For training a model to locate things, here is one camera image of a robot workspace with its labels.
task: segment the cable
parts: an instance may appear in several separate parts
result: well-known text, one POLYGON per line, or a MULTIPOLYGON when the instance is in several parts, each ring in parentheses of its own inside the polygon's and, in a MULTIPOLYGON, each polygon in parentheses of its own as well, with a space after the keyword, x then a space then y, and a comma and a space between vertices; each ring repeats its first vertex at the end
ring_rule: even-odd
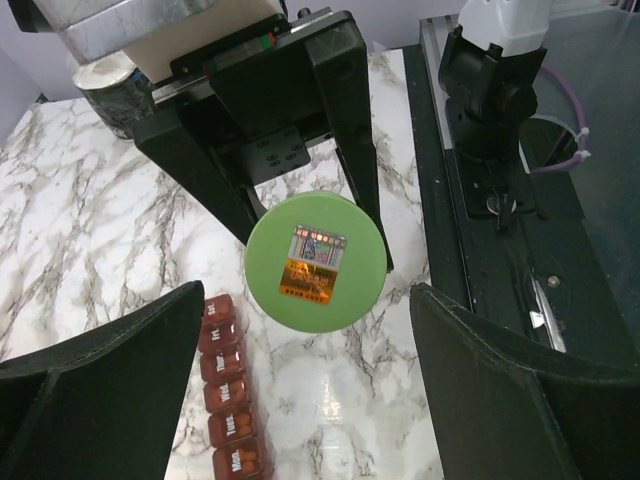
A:
POLYGON ((634 13, 638 11, 638 1, 637 0, 626 0, 619 7, 627 12, 634 13))
POLYGON ((289 9, 287 9, 287 2, 285 0, 280 0, 280 6, 282 7, 284 16, 289 18, 289 9))
POLYGON ((558 82, 558 84, 564 89, 565 93, 569 97, 569 100, 571 100, 573 108, 576 111, 576 116, 578 117, 578 128, 580 128, 580 132, 576 136, 576 141, 578 142, 578 150, 576 151, 576 153, 574 153, 573 157, 571 157, 569 160, 557 163, 555 165, 536 168, 531 173, 564 172, 584 162, 591 156, 591 153, 589 153, 589 151, 587 150, 587 143, 589 140, 587 116, 585 115, 584 107, 582 106, 582 103, 578 98, 578 94, 575 92, 569 81, 564 78, 564 76, 562 76, 560 72, 552 67, 543 65, 541 67, 541 70, 552 76, 555 81, 558 82))

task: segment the screw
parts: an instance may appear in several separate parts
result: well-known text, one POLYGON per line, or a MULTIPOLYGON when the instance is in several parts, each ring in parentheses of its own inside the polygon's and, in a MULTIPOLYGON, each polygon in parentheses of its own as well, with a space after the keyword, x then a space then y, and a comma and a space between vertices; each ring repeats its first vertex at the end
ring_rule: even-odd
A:
POLYGON ((560 279, 555 275, 551 275, 547 279, 547 285, 549 285, 551 288, 558 288, 560 286, 560 279))

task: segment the white device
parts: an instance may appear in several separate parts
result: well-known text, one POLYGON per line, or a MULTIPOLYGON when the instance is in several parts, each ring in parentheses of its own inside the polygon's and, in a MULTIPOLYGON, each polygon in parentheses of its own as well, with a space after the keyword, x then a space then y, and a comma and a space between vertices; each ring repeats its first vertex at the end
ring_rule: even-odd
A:
POLYGON ((469 0, 460 11, 462 37, 488 50, 502 47, 503 57, 537 50, 549 30, 553 0, 469 0))
POLYGON ((279 0, 218 0, 213 7, 156 30, 123 51, 157 83, 171 76, 172 60, 277 13, 282 13, 279 0))

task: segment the orange label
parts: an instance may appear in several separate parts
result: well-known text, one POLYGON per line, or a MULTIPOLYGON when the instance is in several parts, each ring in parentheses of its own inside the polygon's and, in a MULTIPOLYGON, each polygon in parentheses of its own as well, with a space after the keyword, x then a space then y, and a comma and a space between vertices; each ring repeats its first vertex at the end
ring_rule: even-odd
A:
POLYGON ((280 280, 280 293, 329 305, 347 240, 298 225, 280 280))
POLYGON ((287 260, 280 293, 329 305, 338 272, 297 260, 287 260))

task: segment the black metal frame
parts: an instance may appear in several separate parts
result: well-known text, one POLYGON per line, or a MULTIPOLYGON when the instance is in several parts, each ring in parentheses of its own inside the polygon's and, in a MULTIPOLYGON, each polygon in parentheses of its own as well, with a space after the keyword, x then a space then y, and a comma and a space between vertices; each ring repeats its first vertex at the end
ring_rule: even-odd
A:
MULTIPOLYGON (((254 186, 309 163, 304 147, 333 136, 354 199, 383 236, 390 271, 366 44, 348 12, 324 9, 286 32, 282 18, 271 21, 266 31, 281 32, 273 48, 209 75, 204 94, 164 102, 135 126, 136 145, 246 244, 266 211, 254 186)), ((234 43, 260 34, 250 27, 234 43)), ((214 44, 178 59, 173 71, 192 74, 194 64, 219 50, 214 44)))
POLYGON ((420 47, 405 51, 405 65, 433 286, 492 323, 548 345, 525 314, 538 308, 525 275, 533 271, 568 353, 637 368, 638 351, 582 225, 569 175, 532 176, 535 210, 517 214, 507 232, 497 233, 489 217, 470 215, 459 160, 438 134, 420 47), (552 276, 559 285, 548 285, 552 276))

